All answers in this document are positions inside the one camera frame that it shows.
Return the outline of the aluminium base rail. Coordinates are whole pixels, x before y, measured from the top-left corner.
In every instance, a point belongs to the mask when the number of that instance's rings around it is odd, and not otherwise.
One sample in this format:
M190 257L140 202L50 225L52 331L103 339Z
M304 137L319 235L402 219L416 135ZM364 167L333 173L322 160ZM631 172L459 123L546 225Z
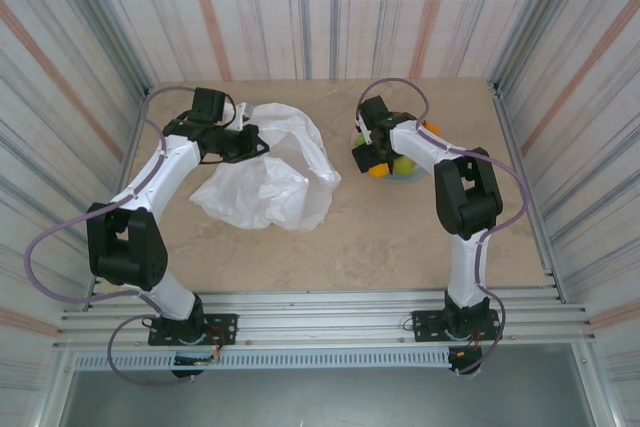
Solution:
M586 309L564 303L553 286L498 290L507 310L504 344L571 344L595 338ZM226 292L201 297L207 313L239 317L236 348L389 347L410 344L409 317L439 310L444 293L435 289L299 292ZM148 331L124 320L143 314L133 297L100 302L62 316L57 350L101 350L112 341L119 350L143 349Z

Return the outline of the round pale plate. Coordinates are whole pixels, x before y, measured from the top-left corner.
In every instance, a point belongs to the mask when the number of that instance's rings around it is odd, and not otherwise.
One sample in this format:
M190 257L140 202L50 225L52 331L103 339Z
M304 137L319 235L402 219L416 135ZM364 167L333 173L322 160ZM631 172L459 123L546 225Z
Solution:
M352 132L352 137L351 137L351 140L352 140L351 155L352 155L352 149L354 148L354 142L355 142L355 137L356 137L356 127L357 127L357 125L356 125L356 119L355 119L355 127L354 127L354 130ZM384 163L384 158L383 158L381 149L379 149L376 146L374 146L374 166L379 164L379 163ZM389 165L390 174L388 176L386 176L386 177L378 178L378 179L387 180L387 181L391 181L391 182L409 182L409 181L413 181L413 180L419 179L419 178L423 177L426 174L426 171L422 167L419 167L416 162L415 162L415 164L416 164L416 169L415 169L414 173L412 175L410 175L410 176L394 175L393 174L393 164L392 164L392 165Z

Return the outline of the white plastic bag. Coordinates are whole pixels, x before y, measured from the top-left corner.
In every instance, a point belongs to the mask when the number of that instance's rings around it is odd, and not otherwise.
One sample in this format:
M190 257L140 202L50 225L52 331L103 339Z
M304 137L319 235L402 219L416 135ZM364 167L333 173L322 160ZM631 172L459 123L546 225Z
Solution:
M276 225L310 231L322 223L341 181L319 129L301 110L268 103L250 123L270 151L238 164L221 164L190 197L210 217L242 229Z

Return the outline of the green circuit board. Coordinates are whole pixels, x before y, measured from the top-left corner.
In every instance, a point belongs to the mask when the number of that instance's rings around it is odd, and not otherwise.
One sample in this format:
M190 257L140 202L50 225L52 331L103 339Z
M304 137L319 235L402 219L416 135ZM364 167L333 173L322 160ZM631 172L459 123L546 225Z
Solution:
M194 357L186 355L176 355L174 357L174 366L176 367L196 367L215 364L220 360L219 356L209 355L207 357Z

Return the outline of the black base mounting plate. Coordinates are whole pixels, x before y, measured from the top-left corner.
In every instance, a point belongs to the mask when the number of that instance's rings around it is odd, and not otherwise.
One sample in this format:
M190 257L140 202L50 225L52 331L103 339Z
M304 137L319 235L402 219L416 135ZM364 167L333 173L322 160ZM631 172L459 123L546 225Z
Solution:
M416 342L468 342L473 338L499 338L498 313L489 309L479 313L455 313L443 310L414 311L412 313Z
M183 321L153 319L147 342L150 346L234 345L238 331L236 314L205 314Z

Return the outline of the grey metal panel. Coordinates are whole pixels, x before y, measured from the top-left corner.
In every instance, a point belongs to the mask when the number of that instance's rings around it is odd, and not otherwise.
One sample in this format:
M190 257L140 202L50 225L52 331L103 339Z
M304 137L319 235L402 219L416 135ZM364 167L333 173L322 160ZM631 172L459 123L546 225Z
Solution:
M594 427L568 346L502 347L475 376L442 368L207 372L139 387L75 375L63 427Z

